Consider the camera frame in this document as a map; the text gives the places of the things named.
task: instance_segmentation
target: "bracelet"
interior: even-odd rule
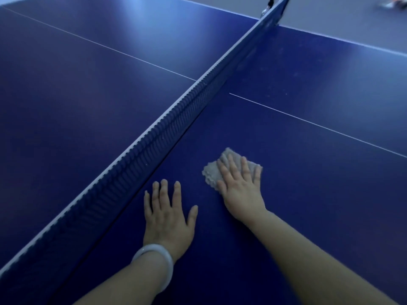
[[[150,244],[150,245],[146,245],[143,246],[142,248],[140,248],[134,255],[133,259],[131,260],[132,262],[134,260],[136,260],[138,257],[140,257],[141,255],[145,254],[146,252],[149,251],[157,251],[159,252],[167,261],[168,264],[168,272],[167,272],[167,278],[164,282],[164,285],[162,286],[162,289],[160,290],[160,292],[163,292],[165,290],[165,288],[168,287],[168,285],[171,282],[171,278],[173,277],[173,271],[174,271],[174,262],[173,259],[170,255],[170,253],[168,252],[168,250],[165,249],[164,246],[159,245],[159,244]]]

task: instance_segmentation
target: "finger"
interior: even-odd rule
[[[230,173],[232,174],[233,178],[235,180],[243,179],[239,169],[237,169],[236,164],[234,163],[233,156],[231,154],[229,154],[228,159],[229,159]]]
[[[222,197],[225,197],[227,194],[227,187],[225,182],[222,180],[219,180],[216,182],[216,185],[218,185],[219,192],[221,193]]]
[[[231,176],[229,169],[226,168],[226,166],[221,162],[220,159],[218,159],[217,164],[218,164],[219,171],[221,172],[223,179],[225,180],[226,184],[228,186],[230,186],[234,182],[234,179]]]
[[[260,189],[260,180],[261,180],[262,170],[263,170],[263,167],[261,167],[261,166],[256,166],[256,169],[254,170],[253,184],[255,184],[258,189]]]
[[[249,170],[246,157],[242,157],[242,175],[246,182],[252,183],[252,174]]]
[[[150,208],[150,194],[146,190],[144,193],[144,217],[146,220],[149,220],[151,215],[153,215],[153,212]]]
[[[181,203],[181,183],[176,181],[174,184],[174,194],[173,194],[173,208],[178,211],[182,211]]]
[[[160,189],[160,207],[161,210],[167,211],[171,208],[170,198],[168,197],[168,182],[167,180],[161,180]]]
[[[160,209],[160,200],[158,199],[158,192],[160,189],[160,184],[157,181],[153,183],[153,198],[151,204],[153,205],[153,213],[159,212]]]
[[[192,229],[192,231],[195,231],[195,223],[197,221],[197,216],[198,216],[198,206],[194,205],[191,210],[189,211],[188,214],[188,220],[186,222],[186,225]]]

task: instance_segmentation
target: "hand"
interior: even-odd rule
[[[260,166],[256,167],[254,180],[252,180],[245,157],[242,157],[242,174],[237,169],[231,155],[229,155],[228,160],[230,171],[218,160],[219,170],[226,183],[220,180],[217,182],[217,185],[227,210],[234,218],[250,228],[260,216],[267,212],[260,193],[262,168]]]
[[[150,194],[144,194],[144,215],[146,218],[146,232],[143,245],[160,244],[168,250],[173,262],[182,257],[191,245],[195,233],[195,222],[198,216],[198,206],[194,205],[189,211],[185,222],[181,205],[181,184],[174,184],[172,207],[168,197],[168,182],[153,183],[153,211],[150,207]]]

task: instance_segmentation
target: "person's left arm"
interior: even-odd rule
[[[182,212],[181,185],[176,182],[172,205],[168,197],[168,182],[153,184],[152,209],[150,195],[144,196],[146,232],[143,245],[159,244],[171,255],[173,263],[186,252],[194,238],[198,206],[189,211],[188,220]],[[74,305],[151,304],[160,292],[168,272],[168,263],[159,252],[147,252],[130,265],[75,302]]]

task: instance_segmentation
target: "blue table surface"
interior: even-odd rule
[[[406,143],[398,125],[405,124],[396,116],[406,112],[405,85],[394,79],[405,78],[405,64],[394,54],[277,27],[52,303],[74,302],[130,262],[142,246],[143,191],[164,178],[181,182],[185,214],[197,204],[199,215],[195,239],[155,304],[297,303],[266,250],[228,214],[201,174],[231,147],[264,167],[262,194],[269,210],[407,304],[407,159],[295,118],[401,152]],[[391,72],[398,76],[386,76]]]
[[[256,22],[182,0],[134,1],[7,8],[195,79]],[[4,8],[0,38],[3,266],[194,80]]]

